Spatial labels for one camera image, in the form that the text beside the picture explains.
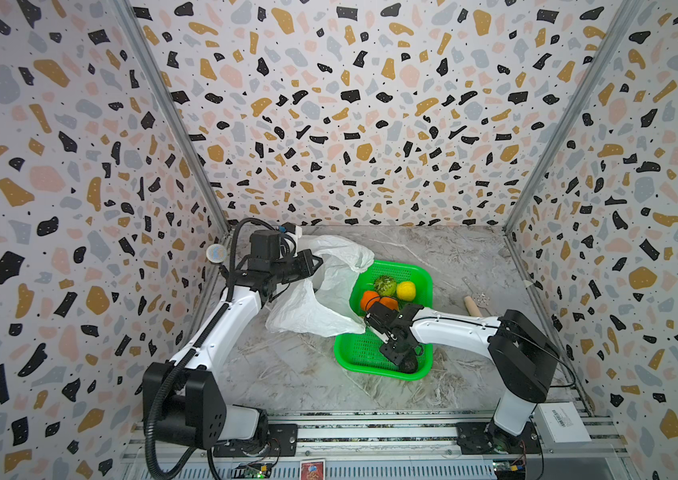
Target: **green plastic basket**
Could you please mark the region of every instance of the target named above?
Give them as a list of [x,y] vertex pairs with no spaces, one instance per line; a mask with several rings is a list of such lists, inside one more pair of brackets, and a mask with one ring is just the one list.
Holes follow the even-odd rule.
[[[432,307],[432,277],[420,266],[396,264],[377,260],[371,267],[360,274],[355,282],[350,296],[350,307],[360,316],[365,312],[360,308],[360,298],[367,290],[373,290],[373,281],[379,276],[389,275],[397,283],[410,280],[416,285],[416,298],[413,303]],[[400,308],[409,302],[399,300]],[[387,360],[379,352],[382,341],[370,330],[362,335],[344,333],[334,340],[334,357],[336,361],[352,372],[368,373],[370,375],[388,376],[400,380],[420,380],[432,368],[432,345],[424,345],[421,354],[416,357],[419,369],[414,373],[401,373],[395,364]]]

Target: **robotic arm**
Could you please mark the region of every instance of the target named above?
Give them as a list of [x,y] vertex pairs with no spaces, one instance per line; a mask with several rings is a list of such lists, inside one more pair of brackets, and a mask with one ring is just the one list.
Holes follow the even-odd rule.
[[[235,265],[238,233],[246,223],[267,229],[251,235],[250,255]],[[274,300],[288,283],[312,276],[322,265],[322,259],[310,250],[296,252],[300,236],[301,228],[293,224],[275,229],[260,220],[242,220],[233,234],[230,268],[220,266],[228,281],[222,301],[169,362],[154,362],[144,372],[144,450],[154,478],[178,475],[196,448],[210,451],[231,442],[249,455],[264,452],[270,439],[266,411],[226,405],[215,377],[262,305]],[[212,249],[209,259],[221,264],[224,255],[214,256]],[[241,269],[243,264],[248,265],[246,270]],[[417,370],[415,351],[427,343],[470,350],[493,360],[507,391],[486,433],[505,449],[517,443],[536,404],[545,401],[559,358],[547,337],[514,310],[502,317],[479,318],[440,313],[416,304],[397,311],[376,302],[365,322],[382,339],[382,354],[404,372]],[[158,464],[156,440],[188,447],[168,472]],[[210,452],[208,460],[212,463]],[[216,478],[215,468],[211,472]]]

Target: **barcode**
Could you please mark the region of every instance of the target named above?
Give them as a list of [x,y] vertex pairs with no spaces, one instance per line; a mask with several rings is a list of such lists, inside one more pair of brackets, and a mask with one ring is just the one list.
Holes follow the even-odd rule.
[[555,420],[558,421],[561,427],[565,427],[565,422],[563,421],[563,418],[560,417],[560,414],[558,413],[557,410],[552,410],[552,414],[555,416]]

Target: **side wall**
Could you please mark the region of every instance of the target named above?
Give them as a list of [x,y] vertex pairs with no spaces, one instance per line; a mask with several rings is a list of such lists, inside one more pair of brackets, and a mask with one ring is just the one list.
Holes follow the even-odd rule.
[[134,0],[229,218],[503,223],[618,0]]
[[107,4],[0,1],[0,478],[118,477],[216,235],[175,145]]
[[511,236],[645,478],[678,478],[678,2],[646,2]]

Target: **yellow lemon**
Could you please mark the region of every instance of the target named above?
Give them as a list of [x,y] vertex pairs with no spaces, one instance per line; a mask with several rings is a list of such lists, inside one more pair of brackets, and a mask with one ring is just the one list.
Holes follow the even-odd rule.
[[416,285],[413,282],[398,283],[397,298],[405,302],[412,302],[416,298]]

